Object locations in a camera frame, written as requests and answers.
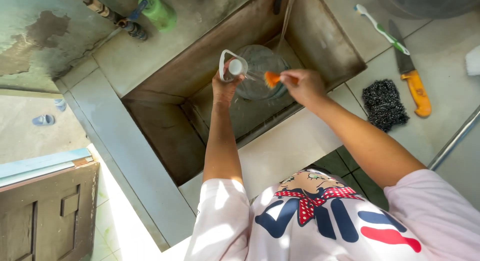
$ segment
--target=sink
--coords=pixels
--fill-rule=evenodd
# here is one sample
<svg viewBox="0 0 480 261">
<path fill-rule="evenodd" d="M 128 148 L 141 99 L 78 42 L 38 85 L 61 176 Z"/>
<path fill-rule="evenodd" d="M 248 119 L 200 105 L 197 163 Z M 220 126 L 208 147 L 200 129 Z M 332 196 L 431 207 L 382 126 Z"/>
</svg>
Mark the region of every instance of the sink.
<svg viewBox="0 0 480 261">
<path fill-rule="evenodd" d="M 274 0 L 249 0 L 122 98 L 177 186 L 203 169 L 212 110 L 212 77 L 221 52 L 249 44 L 275 50 L 285 17 Z M 323 0 L 295 0 L 278 50 L 292 68 L 321 73 L 327 90 L 366 68 Z M 246 100 L 235 94 L 230 115 L 240 148 L 302 109 L 289 94 Z"/>
</svg>

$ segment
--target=clear plastic jug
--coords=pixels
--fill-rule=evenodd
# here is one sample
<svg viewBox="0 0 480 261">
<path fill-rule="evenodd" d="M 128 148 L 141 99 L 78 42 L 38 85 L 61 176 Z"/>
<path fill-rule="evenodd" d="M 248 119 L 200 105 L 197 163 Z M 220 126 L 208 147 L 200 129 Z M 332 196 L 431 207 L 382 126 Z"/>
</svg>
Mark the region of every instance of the clear plastic jug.
<svg viewBox="0 0 480 261">
<path fill-rule="evenodd" d="M 225 54 L 235 57 L 230 62 L 227 72 L 223 72 Z M 279 55 L 263 45 L 247 45 L 239 49 L 236 54 L 224 50 L 220 56 L 219 71 L 223 81 L 231 81 L 235 76 L 243 74 L 245 79 L 237 86 L 236 92 L 249 100 L 271 100 L 279 98 L 287 92 L 282 83 L 269 88 L 265 84 L 264 74 L 266 71 L 280 73 L 290 69 L 290 65 Z"/>
</svg>

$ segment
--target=green plastic cup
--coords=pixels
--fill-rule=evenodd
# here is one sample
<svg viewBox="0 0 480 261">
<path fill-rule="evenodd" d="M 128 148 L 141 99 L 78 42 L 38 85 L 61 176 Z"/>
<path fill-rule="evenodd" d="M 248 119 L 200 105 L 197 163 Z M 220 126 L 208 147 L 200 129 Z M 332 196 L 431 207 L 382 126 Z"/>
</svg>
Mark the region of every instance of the green plastic cup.
<svg viewBox="0 0 480 261">
<path fill-rule="evenodd" d="M 177 25 L 177 13 L 161 0 L 147 0 L 142 13 L 162 32 L 171 31 Z"/>
</svg>

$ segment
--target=plastic bottle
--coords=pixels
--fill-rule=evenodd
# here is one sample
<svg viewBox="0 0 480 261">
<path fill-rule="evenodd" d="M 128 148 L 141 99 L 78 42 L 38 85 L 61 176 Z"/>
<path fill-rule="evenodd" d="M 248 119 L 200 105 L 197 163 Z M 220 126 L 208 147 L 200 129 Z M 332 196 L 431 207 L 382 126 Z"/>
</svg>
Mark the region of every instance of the plastic bottle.
<svg viewBox="0 0 480 261">
<path fill-rule="evenodd" d="M 228 71 L 223 73 L 225 53 L 230 53 L 236 58 L 230 62 Z M 272 100 L 284 95 L 287 89 L 282 83 L 270 89 L 263 78 L 266 71 L 280 73 L 288 69 L 290 65 L 281 56 L 275 55 L 271 49 L 259 44 L 244 46 L 236 54 L 224 50 L 220 56 L 220 78 L 223 81 L 231 81 L 239 74 L 245 75 L 236 92 L 249 100 Z"/>
<path fill-rule="evenodd" d="M 148 4 L 142 13 L 161 32 L 171 31 L 177 25 L 177 13 L 161 0 L 147 0 Z"/>
</svg>

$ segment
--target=orange brush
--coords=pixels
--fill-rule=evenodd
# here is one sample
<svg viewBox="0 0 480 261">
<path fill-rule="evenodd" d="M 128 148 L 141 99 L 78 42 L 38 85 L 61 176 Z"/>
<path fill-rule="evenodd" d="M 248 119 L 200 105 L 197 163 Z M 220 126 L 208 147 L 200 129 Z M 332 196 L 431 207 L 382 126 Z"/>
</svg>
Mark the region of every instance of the orange brush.
<svg viewBox="0 0 480 261">
<path fill-rule="evenodd" d="M 267 71 L 265 72 L 265 83 L 268 87 L 273 88 L 280 82 L 280 75 L 275 72 Z M 298 84 L 299 80 L 296 78 L 291 78 L 294 84 Z"/>
</svg>

